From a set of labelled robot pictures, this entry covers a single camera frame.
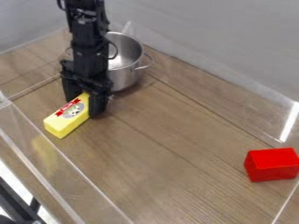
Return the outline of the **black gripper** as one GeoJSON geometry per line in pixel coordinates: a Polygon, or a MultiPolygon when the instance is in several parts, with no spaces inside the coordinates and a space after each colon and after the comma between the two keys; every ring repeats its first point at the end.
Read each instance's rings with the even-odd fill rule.
{"type": "Polygon", "coordinates": [[[85,92],[90,93],[89,114],[102,114],[113,96],[109,78],[109,45],[70,47],[71,59],[61,61],[61,77],[66,100],[70,102],[85,92]]]}

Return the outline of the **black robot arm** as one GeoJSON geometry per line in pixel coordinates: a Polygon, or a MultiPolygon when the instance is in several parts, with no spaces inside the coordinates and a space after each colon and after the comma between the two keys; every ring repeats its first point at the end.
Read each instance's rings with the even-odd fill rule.
{"type": "Polygon", "coordinates": [[[106,111],[114,83],[109,78],[109,18],[105,0],[58,0],[66,12],[73,60],[61,61],[66,99],[89,94],[89,116],[106,111]]]}

